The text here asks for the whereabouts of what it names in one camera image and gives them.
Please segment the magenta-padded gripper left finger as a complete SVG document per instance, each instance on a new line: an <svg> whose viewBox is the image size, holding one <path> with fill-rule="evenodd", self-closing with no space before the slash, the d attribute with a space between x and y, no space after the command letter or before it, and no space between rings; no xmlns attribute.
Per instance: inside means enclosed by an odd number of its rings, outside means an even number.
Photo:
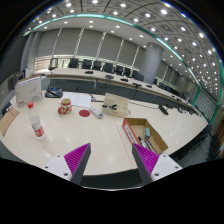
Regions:
<svg viewBox="0 0 224 224"><path fill-rule="evenodd" d="M65 155L52 158L43 170L79 185L91 154L91 144L82 145Z"/></svg>

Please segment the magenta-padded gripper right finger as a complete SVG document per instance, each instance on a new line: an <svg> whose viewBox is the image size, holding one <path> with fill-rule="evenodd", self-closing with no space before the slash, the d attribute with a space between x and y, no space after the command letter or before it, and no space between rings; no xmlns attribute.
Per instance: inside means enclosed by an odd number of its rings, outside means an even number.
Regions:
<svg viewBox="0 0 224 224"><path fill-rule="evenodd" d="M158 155L138 144L132 145L132 154L144 185L182 169L182 167L168 155Z"/></svg>

